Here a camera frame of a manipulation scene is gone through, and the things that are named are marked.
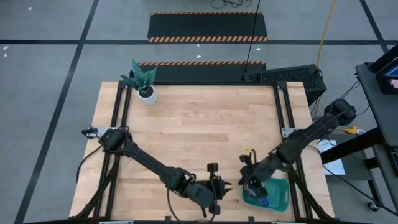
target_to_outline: wooden tabletop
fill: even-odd
[[[111,121],[117,82],[103,82],[99,92],[92,125],[108,127]],[[271,86],[156,86],[158,99],[151,106],[143,105],[133,90],[127,125],[141,149],[167,166],[182,167],[208,178],[206,165],[217,162],[218,175],[231,182],[232,191],[219,201],[221,215],[216,221],[294,220],[292,204],[284,213],[246,205],[241,198],[239,170],[243,164],[244,147],[256,149],[257,158],[281,142],[279,123]],[[288,83],[290,104],[297,128],[312,123],[302,83]],[[120,124],[123,100],[119,111]],[[97,140],[88,140],[85,156],[98,147]],[[103,152],[87,159],[80,172],[70,215],[76,215],[89,201],[100,179]],[[334,216],[320,156],[309,148],[302,153],[303,169],[309,191],[331,216]],[[287,178],[277,172],[275,178]],[[300,211],[305,217],[302,196],[298,191]],[[101,214],[104,214],[107,194]],[[199,206],[171,193],[170,200],[182,220],[204,220]],[[136,161],[122,157],[113,204],[113,220],[164,220],[171,215],[167,206],[166,188],[159,178]]]

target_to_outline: floor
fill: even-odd
[[[91,123],[101,82],[126,75],[132,58],[153,62],[246,60],[246,44],[87,42],[146,40],[150,13],[217,11],[210,2],[0,1],[0,179],[5,180],[0,185],[2,223],[68,217],[75,172],[86,144],[80,131]],[[332,0],[261,1],[259,8],[264,12],[269,41],[253,45],[250,59],[265,60],[267,68],[316,63],[331,4]],[[249,8],[227,5],[219,10],[255,11],[256,5],[253,1]],[[398,44],[397,7],[394,0],[338,1],[322,52],[320,68],[328,90],[320,108],[351,87],[355,65],[373,61]],[[368,106],[360,87],[346,99],[358,111]],[[354,124],[364,130],[376,125],[370,110]],[[374,175],[381,180],[378,170]],[[366,182],[354,184],[370,194]],[[368,210],[368,201],[344,183],[333,180],[328,185],[336,217],[368,223],[397,220],[385,211]],[[381,184],[380,188],[385,204],[392,208],[386,187]]]

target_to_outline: green tray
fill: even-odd
[[[270,178],[269,180],[262,183],[263,186],[267,189],[268,192],[268,202],[269,205],[267,207],[263,207],[258,199],[254,196],[248,194],[242,188],[242,198],[243,201],[248,204],[255,206],[257,208],[263,208],[272,210],[275,212],[284,212],[289,206],[289,183],[285,179],[274,179]]]

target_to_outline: white paper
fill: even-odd
[[[330,140],[330,142],[329,142],[329,140],[322,140],[318,143],[319,151],[321,153],[323,153],[323,152],[333,148],[336,144],[337,143],[335,140]],[[343,162],[341,161],[341,159],[335,160],[333,162],[329,162],[328,164],[325,164],[325,167],[328,168],[330,171],[332,171],[336,175],[346,175],[346,172],[344,171],[344,167],[343,167]],[[323,169],[323,173],[325,175],[332,175],[325,168]]]

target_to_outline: white pot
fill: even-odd
[[[151,85],[150,88],[152,88],[154,90],[154,92],[152,93],[152,95],[150,97],[147,97],[147,98],[142,97],[139,94],[139,92],[137,91],[138,97],[141,99],[141,101],[145,105],[153,105],[156,102],[156,100],[157,100],[156,90],[155,90],[154,86]]]

